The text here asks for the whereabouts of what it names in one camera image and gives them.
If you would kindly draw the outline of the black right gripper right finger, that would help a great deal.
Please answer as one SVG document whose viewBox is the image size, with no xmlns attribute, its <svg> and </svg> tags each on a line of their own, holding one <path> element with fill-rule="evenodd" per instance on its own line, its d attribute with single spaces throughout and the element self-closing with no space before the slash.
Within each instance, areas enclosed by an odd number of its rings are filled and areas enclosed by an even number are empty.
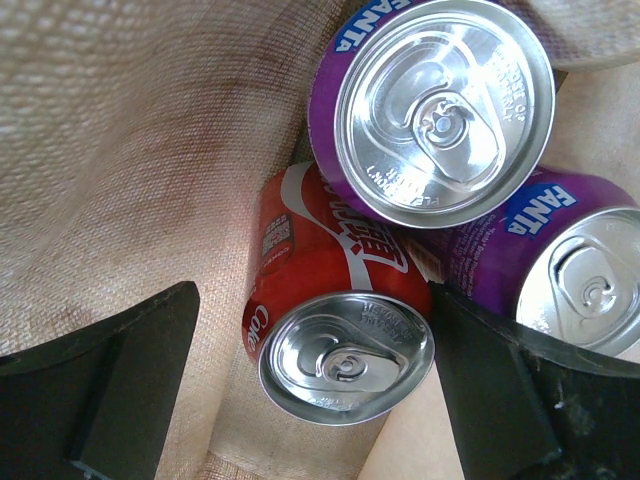
<svg viewBox="0 0 640 480">
<path fill-rule="evenodd" d="M 436 367 L 468 479 L 636 479 L 639 366 L 430 283 Z"/>
</svg>

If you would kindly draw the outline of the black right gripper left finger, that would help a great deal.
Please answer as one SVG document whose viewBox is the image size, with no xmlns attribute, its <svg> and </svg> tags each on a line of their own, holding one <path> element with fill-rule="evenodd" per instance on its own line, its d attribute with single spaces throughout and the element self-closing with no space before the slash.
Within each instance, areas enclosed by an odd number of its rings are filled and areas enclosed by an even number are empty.
<svg viewBox="0 0 640 480">
<path fill-rule="evenodd" d="M 199 314 L 192 281 L 1 358 L 4 479 L 152 479 Z"/>
</svg>

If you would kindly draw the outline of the purple Fanta can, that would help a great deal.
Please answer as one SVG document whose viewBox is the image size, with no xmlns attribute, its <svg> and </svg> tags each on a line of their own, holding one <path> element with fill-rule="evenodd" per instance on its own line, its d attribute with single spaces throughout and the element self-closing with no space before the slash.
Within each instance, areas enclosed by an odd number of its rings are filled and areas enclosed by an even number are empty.
<svg viewBox="0 0 640 480">
<path fill-rule="evenodd" d="M 474 221 L 401 234 L 427 279 L 493 313 L 612 357 L 639 341 L 639 205 L 604 177 L 539 167 Z"/>
<path fill-rule="evenodd" d="M 491 1 L 370 1 L 336 32 L 307 125 L 336 193 L 374 219 L 441 229 L 503 204 L 550 137 L 544 47 Z"/>
</svg>

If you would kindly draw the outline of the red Coke can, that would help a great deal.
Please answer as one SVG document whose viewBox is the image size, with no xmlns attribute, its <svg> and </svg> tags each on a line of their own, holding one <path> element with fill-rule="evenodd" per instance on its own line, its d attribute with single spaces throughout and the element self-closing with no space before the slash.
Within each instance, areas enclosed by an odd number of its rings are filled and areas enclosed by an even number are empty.
<svg viewBox="0 0 640 480">
<path fill-rule="evenodd" d="M 344 202 L 307 161 L 261 190 L 242 341 L 267 396 L 302 420 L 379 417 L 429 373 L 427 281 L 388 225 Z"/>
</svg>

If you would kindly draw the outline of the brown burlap canvas bag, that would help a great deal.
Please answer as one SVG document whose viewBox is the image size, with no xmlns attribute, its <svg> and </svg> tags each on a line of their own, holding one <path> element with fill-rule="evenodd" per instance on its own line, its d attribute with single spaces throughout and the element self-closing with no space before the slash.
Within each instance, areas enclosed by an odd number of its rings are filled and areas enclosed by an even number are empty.
<svg viewBox="0 0 640 480">
<path fill-rule="evenodd" d="M 160 479 L 459 479 L 436 374 L 389 417 L 299 421 L 241 342 L 264 181 L 308 159 L 309 88 L 356 1 L 5 1 L 1 350 L 184 280 L 201 305 Z"/>
</svg>

